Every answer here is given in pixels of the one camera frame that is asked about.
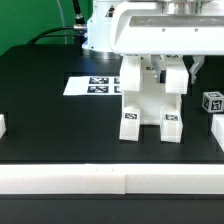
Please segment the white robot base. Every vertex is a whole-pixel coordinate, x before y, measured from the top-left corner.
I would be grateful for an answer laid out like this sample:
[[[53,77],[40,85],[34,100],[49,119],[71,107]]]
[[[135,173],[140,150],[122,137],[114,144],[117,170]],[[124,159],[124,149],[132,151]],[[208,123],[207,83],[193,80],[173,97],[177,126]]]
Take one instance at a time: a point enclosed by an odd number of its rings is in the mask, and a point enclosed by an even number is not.
[[[120,0],[92,0],[93,12],[87,21],[87,40],[82,44],[84,55],[114,59],[110,48],[111,21]]]

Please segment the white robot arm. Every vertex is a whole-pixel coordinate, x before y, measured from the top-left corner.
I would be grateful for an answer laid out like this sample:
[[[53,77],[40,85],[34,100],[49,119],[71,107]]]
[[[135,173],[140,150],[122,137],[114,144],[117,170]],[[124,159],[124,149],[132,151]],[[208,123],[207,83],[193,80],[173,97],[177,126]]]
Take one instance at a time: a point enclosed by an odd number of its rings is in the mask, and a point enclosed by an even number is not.
[[[157,72],[161,55],[191,55],[195,78],[205,56],[224,55],[224,0],[124,1],[112,18],[110,46],[125,61],[123,79],[138,74],[143,55]]]

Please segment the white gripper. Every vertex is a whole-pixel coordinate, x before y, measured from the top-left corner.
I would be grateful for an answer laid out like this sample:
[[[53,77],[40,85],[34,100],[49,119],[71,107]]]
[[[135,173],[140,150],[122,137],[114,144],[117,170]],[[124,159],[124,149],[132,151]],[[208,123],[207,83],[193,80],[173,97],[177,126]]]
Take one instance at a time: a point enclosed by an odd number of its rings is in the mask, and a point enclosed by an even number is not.
[[[196,15],[167,15],[159,1],[124,1],[113,14],[110,46],[116,54],[152,55],[158,83],[166,76],[160,55],[194,55],[193,84],[204,55],[224,55],[224,1],[203,2]]]

